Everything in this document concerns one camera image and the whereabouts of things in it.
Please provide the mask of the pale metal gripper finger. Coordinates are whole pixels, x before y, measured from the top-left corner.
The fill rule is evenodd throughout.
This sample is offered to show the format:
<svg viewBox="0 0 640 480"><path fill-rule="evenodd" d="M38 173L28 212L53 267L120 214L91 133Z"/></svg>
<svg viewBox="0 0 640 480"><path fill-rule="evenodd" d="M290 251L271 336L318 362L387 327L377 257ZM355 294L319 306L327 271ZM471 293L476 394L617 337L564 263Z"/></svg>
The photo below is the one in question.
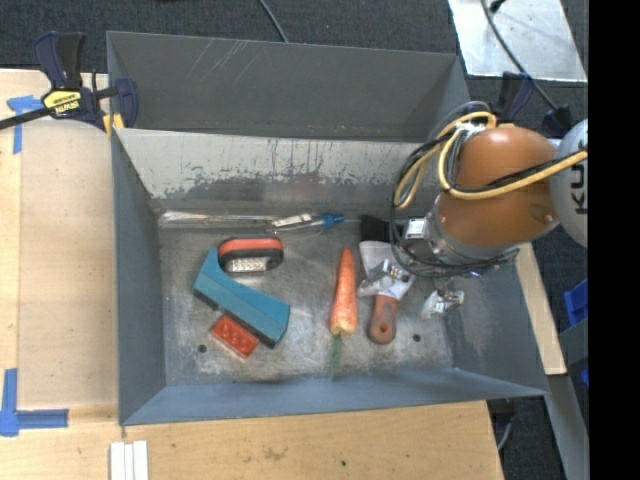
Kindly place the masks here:
<svg viewBox="0 0 640 480"><path fill-rule="evenodd" d="M435 315L445 314L451 307L461 305L465 299L465 292L462 290L446 291L440 293L434 290L424 301L420 310L419 318L427 320Z"/></svg>
<svg viewBox="0 0 640 480"><path fill-rule="evenodd" d="M410 286L414 276L388 259L381 261L370 272L370 285L376 289Z"/></svg>

